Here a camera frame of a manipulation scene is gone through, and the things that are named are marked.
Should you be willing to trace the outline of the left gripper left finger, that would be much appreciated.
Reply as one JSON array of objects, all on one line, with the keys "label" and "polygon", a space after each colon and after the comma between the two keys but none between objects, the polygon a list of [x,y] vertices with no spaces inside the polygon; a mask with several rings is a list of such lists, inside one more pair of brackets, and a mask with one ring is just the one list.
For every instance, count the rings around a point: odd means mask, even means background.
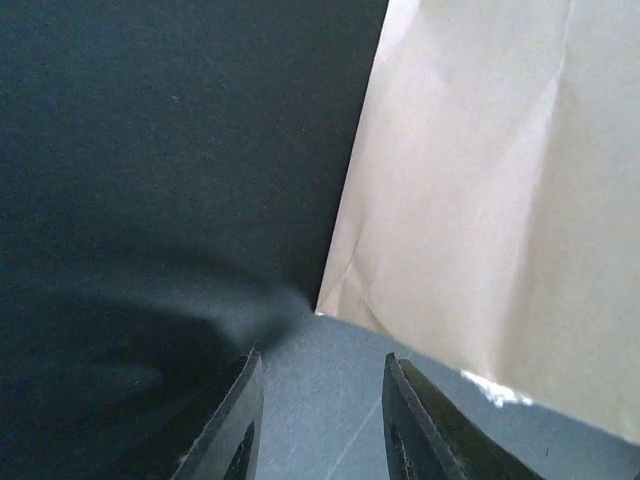
[{"label": "left gripper left finger", "polygon": [[174,479],[256,477],[264,409],[264,372],[253,349],[236,368],[229,391],[196,437]]}]

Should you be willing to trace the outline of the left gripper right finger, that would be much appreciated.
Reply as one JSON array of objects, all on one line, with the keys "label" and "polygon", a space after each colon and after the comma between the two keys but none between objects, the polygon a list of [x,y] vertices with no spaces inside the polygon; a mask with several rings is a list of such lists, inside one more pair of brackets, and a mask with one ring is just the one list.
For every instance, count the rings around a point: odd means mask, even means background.
[{"label": "left gripper right finger", "polygon": [[393,353],[385,358],[381,400],[391,479],[540,477],[481,431],[411,361]]}]

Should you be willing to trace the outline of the brown paper bag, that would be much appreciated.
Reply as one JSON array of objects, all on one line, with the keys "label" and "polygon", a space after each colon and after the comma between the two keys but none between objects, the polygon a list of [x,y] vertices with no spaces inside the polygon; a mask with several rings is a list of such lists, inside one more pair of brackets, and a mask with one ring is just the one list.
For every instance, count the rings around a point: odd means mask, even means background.
[{"label": "brown paper bag", "polygon": [[639,5],[392,1],[316,304],[639,440]]}]

